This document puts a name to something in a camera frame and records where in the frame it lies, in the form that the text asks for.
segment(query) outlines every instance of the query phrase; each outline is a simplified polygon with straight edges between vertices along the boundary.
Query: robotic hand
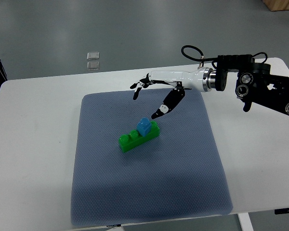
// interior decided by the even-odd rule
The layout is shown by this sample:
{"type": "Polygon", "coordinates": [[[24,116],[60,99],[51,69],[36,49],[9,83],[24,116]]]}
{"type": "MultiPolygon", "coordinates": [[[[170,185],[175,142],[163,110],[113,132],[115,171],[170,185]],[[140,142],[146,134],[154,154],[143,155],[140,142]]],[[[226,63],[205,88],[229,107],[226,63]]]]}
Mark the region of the robotic hand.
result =
{"type": "Polygon", "coordinates": [[[152,84],[159,83],[174,87],[164,99],[161,107],[152,114],[152,119],[171,112],[185,96],[184,90],[224,91],[228,72],[238,72],[235,93],[237,98],[245,103],[244,112],[248,112],[254,102],[289,116],[289,77],[270,74],[271,66],[265,64],[266,53],[219,55],[217,58],[206,59],[200,49],[190,45],[183,46],[181,52],[185,57],[200,62],[197,71],[152,71],[131,86],[131,89],[135,89],[134,100],[137,99],[142,88],[147,88],[152,84]],[[197,50],[201,55],[200,59],[185,54],[185,48],[197,50]],[[262,63],[255,63],[254,57],[259,54],[264,54],[265,60],[262,63]],[[214,70],[203,67],[204,62],[207,61],[212,61],[214,70]]]}
{"type": "Polygon", "coordinates": [[[171,112],[185,96],[184,90],[196,88],[199,91],[209,91],[210,89],[203,79],[209,77],[209,74],[212,73],[212,71],[211,68],[207,67],[202,67],[195,72],[152,71],[148,73],[145,78],[131,86],[131,89],[135,89],[133,99],[137,99],[142,88],[147,88],[152,84],[160,83],[172,85],[174,88],[166,96],[160,108],[152,114],[152,119],[155,119],[171,112]]]}

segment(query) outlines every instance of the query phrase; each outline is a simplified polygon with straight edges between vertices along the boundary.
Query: robot finger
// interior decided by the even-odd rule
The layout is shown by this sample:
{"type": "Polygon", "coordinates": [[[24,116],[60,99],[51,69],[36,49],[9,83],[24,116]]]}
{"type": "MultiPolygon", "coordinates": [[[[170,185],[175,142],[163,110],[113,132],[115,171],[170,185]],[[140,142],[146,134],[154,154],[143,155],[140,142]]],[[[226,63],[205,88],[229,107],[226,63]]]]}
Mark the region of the robot finger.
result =
{"type": "Polygon", "coordinates": [[[157,109],[157,111],[151,115],[151,118],[155,119],[171,112],[179,104],[184,96],[185,91],[183,89],[172,89],[164,99],[164,102],[159,107],[159,109],[157,109]]]}

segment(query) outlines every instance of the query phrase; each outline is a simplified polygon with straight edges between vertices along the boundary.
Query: lego stud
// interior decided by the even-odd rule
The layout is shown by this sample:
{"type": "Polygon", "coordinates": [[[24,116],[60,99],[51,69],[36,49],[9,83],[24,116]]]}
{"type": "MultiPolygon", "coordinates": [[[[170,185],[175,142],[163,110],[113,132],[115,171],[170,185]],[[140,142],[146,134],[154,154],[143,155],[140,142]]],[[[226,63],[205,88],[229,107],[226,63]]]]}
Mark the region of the lego stud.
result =
{"type": "Polygon", "coordinates": [[[139,133],[138,133],[137,130],[132,130],[132,131],[130,132],[130,137],[131,137],[132,140],[137,139],[138,135],[139,135],[139,133]]]}
{"type": "Polygon", "coordinates": [[[127,143],[129,141],[129,136],[128,135],[122,135],[120,136],[120,142],[121,143],[127,143]]]}
{"type": "Polygon", "coordinates": [[[152,124],[152,128],[156,128],[158,126],[157,122],[155,122],[154,120],[151,121],[152,124]]]}

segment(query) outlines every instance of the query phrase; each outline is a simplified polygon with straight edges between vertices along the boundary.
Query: black fingertip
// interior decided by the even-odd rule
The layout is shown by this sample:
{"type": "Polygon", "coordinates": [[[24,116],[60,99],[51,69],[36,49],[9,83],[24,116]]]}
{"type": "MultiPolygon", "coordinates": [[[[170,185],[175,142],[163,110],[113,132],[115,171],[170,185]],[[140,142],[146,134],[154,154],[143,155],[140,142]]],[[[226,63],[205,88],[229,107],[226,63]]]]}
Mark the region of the black fingertip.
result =
{"type": "Polygon", "coordinates": [[[134,83],[133,85],[130,86],[130,89],[134,89],[137,86],[137,83],[134,83]]]}
{"type": "Polygon", "coordinates": [[[157,111],[151,115],[151,118],[156,119],[158,117],[161,117],[162,115],[164,115],[164,113],[162,113],[160,109],[157,109],[157,111]]]}
{"type": "Polygon", "coordinates": [[[156,113],[153,113],[152,115],[151,115],[151,119],[156,119],[156,118],[158,118],[158,117],[160,117],[158,114],[156,114],[156,113]]]}

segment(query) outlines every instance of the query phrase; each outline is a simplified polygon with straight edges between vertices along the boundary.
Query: gray padded mat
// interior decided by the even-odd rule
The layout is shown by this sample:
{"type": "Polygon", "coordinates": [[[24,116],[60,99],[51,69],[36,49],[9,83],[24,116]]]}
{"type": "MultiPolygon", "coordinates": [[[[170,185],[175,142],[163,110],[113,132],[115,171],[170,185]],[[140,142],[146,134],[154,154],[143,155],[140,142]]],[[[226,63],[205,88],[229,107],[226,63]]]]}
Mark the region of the gray padded mat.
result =
{"type": "Polygon", "coordinates": [[[160,136],[123,153],[122,134],[151,119],[170,89],[86,95],[82,100],[71,197],[76,226],[225,215],[232,203],[201,94],[187,90],[155,119],[160,136]]]}

